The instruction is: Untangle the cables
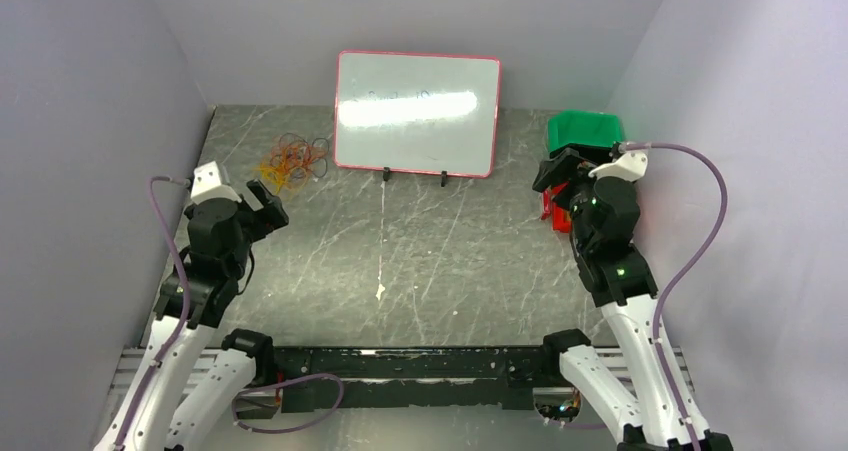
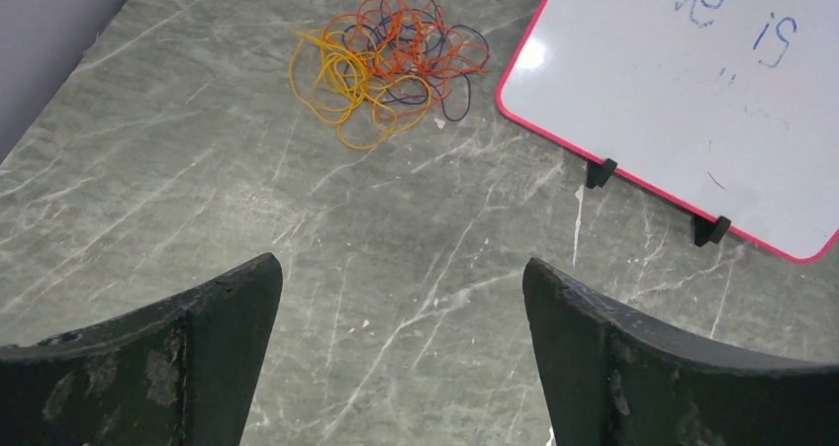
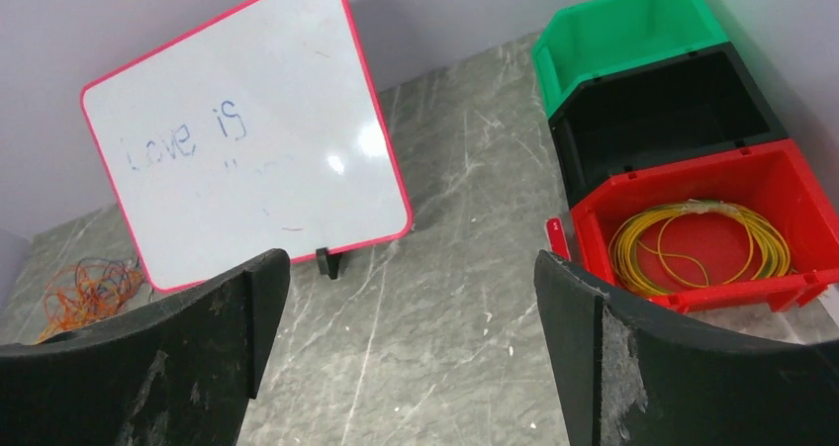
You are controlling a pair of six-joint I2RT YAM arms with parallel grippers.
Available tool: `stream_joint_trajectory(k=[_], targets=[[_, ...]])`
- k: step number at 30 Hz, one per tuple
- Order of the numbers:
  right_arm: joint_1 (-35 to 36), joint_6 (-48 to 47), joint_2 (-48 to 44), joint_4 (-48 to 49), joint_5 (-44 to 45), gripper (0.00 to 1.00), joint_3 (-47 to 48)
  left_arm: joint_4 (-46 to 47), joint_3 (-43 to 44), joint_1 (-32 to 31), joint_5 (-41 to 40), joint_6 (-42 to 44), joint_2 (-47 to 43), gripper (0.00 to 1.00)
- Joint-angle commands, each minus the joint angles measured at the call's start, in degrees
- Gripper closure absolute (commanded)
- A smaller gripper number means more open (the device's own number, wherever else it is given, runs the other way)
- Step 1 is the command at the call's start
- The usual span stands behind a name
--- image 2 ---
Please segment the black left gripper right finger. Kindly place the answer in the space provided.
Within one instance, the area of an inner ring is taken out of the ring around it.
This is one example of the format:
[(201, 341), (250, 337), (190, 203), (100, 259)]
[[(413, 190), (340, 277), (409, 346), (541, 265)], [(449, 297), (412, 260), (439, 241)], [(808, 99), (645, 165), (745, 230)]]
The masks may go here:
[(533, 258), (522, 278), (560, 445), (834, 445), (838, 368), (680, 329)]

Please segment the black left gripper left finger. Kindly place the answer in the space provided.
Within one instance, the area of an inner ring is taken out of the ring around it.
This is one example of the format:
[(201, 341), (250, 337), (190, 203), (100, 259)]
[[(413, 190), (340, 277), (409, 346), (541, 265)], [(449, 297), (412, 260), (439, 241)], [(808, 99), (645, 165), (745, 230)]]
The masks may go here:
[(261, 254), (123, 315), (1, 349), (5, 445), (236, 445), (279, 307)]

